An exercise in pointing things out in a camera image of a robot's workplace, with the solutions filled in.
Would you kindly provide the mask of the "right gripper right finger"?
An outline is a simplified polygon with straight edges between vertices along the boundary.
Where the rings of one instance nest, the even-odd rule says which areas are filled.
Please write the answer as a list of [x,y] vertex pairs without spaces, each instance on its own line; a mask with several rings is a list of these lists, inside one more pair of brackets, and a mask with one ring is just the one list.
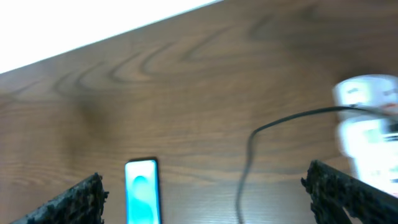
[[317,224],[397,224],[397,197],[314,160],[302,185]]

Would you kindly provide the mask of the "blue Galaxy smartphone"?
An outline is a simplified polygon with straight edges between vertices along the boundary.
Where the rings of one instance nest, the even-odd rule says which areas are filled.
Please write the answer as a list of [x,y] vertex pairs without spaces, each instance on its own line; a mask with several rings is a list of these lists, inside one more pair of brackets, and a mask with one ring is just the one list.
[[156,157],[124,165],[127,224],[162,224],[159,163]]

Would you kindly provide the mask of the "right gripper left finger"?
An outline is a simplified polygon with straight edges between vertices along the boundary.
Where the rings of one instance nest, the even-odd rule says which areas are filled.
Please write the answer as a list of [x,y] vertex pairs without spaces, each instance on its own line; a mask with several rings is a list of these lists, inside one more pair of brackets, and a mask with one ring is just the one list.
[[104,224],[102,179],[94,173],[11,224]]

